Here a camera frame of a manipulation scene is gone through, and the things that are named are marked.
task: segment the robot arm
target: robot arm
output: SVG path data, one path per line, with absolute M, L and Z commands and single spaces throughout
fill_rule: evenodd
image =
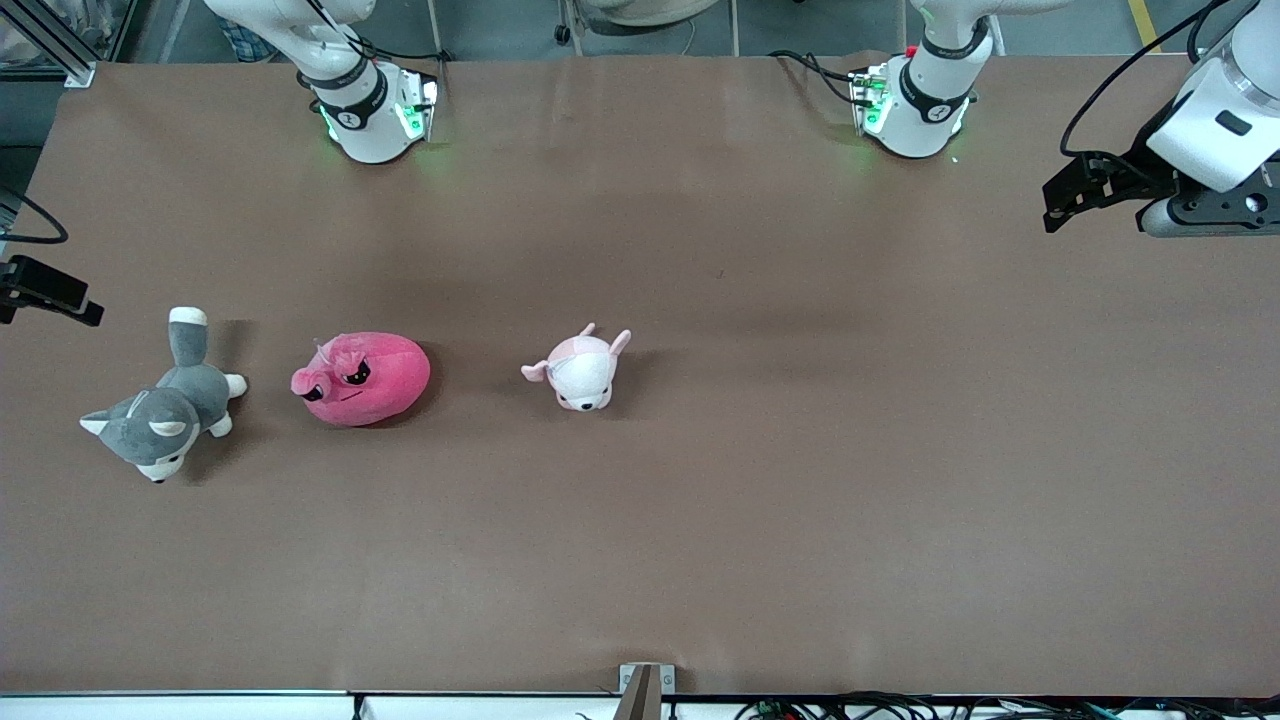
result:
M 1152 200 L 1156 237 L 1280 233 L 1280 0 L 1258 0 L 1115 156 L 1076 152 L 1044 183 L 1044 228 Z
M 852 79 L 859 131 L 905 158 L 928 158 L 960 131 L 969 91 L 991 58 L 987 17 L 1056 10 L 1071 0 L 911 0 L 924 41 Z
M 974 37 L 978 20 L 988 15 L 1036 15 L 1057 10 L 1073 0 L 911 0 L 924 18 L 924 40 L 938 47 L 960 49 Z
M 347 23 L 375 0 L 205 0 L 215 14 L 275 45 L 315 92 L 329 137 L 353 160 L 385 163 L 428 137 L 435 78 L 379 60 Z

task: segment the pink plush pig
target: pink plush pig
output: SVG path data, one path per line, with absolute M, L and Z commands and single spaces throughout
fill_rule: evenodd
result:
M 353 428 L 408 410 L 430 377 L 431 364 L 416 342 L 390 333 L 351 333 L 316 347 L 289 386 L 316 418 Z

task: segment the stuffed animal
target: stuffed animal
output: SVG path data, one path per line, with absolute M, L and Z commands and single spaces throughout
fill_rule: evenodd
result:
M 81 418 L 81 427 L 152 483 L 182 468 L 201 432 L 214 437 L 232 432 L 227 401 L 248 389 L 242 375 L 205 364 L 209 318 L 198 307 L 169 311 L 169 348 L 175 366 L 155 387 Z
M 355 428 L 408 410 L 430 378 L 426 352 L 412 340 L 351 333 L 317 346 L 289 387 L 316 418 Z
M 566 410 L 590 413 L 603 410 L 613 400 L 613 373 L 618 355 L 631 342 L 631 331 L 622 331 L 613 345 L 598 337 L 595 323 L 556 346 L 547 360 L 524 365 L 520 372 L 531 383 L 547 380 L 556 391 L 556 401 Z

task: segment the plush toy paw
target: plush toy paw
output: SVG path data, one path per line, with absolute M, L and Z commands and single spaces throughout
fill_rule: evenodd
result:
M 218 420 L 212 425 L 209 425 L 209 434 L 214 437 L 227 437 L 227 433 L 232 432 L 232 416 L 223 415 L 221 420 Z
M 248 392 L 248 382 L 244 375 L 237 375 L 233 373 L 223 373 L 227 378 L 227 387 L 232 391 L 232 397 L 239 397 Z

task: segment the gray plush husky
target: gray plush husky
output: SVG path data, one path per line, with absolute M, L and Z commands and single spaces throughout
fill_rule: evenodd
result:
M 248 389 L 242 375 L 205 364 L 209 318 L 200 309 L 169 311 L 169 347 L 177 366 L 156 387 L 81 418 L 86 430 L 154 483 L 163 483 L 182 468 L 201 432 L 214 437 L 232 432 L 227 401 Z

